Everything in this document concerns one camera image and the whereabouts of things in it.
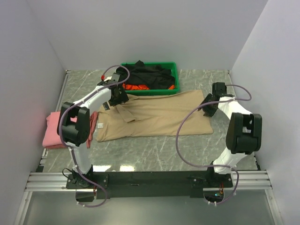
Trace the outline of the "beige t shirt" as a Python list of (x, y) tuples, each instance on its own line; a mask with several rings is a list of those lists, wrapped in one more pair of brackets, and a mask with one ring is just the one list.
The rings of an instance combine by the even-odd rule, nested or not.
[(175, 95), (134, 96), (129, 101), (100, 107), (98, 142), (123, 137), (175, 136), (212, 134), (210, 119), (202, 111), (192, 113), (204, 99), (201, 90), (189, 90)]

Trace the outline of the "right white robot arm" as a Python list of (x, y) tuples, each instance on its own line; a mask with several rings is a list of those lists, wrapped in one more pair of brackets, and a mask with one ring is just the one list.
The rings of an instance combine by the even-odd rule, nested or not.
[(228, 182), (231, 168), (258, 151), (262, 142), (262, 116), (241, 106), (232, 94), (227, 93), (227, 87), (224, 82), (213, 83), (212, 92), (202, 101), (204, 116), (212, 117), (220, 110), (229, 119), (226, 148), (207, 169), (206, 183), (211, 187)]

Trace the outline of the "aluminium rail frame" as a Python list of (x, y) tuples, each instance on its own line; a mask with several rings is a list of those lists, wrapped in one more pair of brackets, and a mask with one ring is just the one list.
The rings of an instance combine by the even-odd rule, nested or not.
[[(94, 142), (97, 171), (184, 171), (171, 136), (129, 137)], [(67, 150), (45, 150), (42, 172), (30, 174), (16, 218), (18, 225), (279, 225), (268, 173), (251, 155), (238, 163), (236, 196), (219, 206), (178, 197), (114, 198), (93, 209), (75, 203), (61, 170), (71, 164)]]

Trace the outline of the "green plastic bin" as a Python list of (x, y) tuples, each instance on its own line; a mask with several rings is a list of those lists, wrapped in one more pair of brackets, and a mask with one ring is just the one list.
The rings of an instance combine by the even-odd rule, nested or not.
[(177, 65), (175, 62), (144, 62), (145, 65), (161, 65), (163, 68), (171, 69), (172, 75), (175, 77), (175, 89), (173, 90), (126, 90), (128, 94), (137, 95), (137, 96), (155, 96), (155, 95), (172, 95), (180, 91), (179, 85), (179, 76), (177, 72)]

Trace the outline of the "orange t shirt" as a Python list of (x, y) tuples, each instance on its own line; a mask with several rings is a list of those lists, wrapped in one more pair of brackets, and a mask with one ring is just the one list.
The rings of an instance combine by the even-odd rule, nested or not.
[[(153, 88), (149, 88), (146, 85), (132, 85), (132, 84), (122, 84), (122, 87), (124, 88), (124, 90), (153, 90)], [(173, 90), (175, 89), (175, 85), (170, 85), (168, 86), (168, 88), (158, 88), (159, 90)]]

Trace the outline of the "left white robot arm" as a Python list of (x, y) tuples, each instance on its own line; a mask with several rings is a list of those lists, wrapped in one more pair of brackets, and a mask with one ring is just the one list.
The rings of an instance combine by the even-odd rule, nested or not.
[(110, 78), (101, 77), (93, 91), (81, 99), (61, 105), (57, 134), (69, 151), (73, 162), (68, 184), (89, 188), (95, 185), (93, 165), (87, 152), (90, 135), (90, 117), (101, 105), (105, 110), (128, 101), (122, 86), (120, 74), (113, 73)]

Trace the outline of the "black t shirt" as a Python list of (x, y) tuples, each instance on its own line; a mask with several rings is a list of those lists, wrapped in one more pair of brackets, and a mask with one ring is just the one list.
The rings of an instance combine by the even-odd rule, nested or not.
[(118, 67), (115, 72), (120, 74), (121, 81), (126, 79), (125, 84), (143, 84), (153, 90), (175, 85), (175, 77), (171, 69), (163, 68), (159, 64), (148, 66), (139, 60), (135, 64), (127, 63), (123, 67)]

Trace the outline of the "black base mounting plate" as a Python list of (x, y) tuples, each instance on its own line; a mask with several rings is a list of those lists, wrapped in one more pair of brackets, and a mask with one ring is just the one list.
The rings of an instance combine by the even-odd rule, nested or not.
[(230, 174), (215, 175), (210, 171), (94, 172), (91, 179), (108, 192), (109, 198), (202, 198), (205, 188), (233, 187)]

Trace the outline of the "light pink folded t shirt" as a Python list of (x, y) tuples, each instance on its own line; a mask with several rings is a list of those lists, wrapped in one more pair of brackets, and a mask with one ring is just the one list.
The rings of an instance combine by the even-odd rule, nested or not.
[(47, 128), (42, 142), (44, 148), (57, 149), (65, 147), (61, 142), (60, 136), (57, 134), (59, 118), (60, 111), (51, 112), (51, 114), (46, 118)]

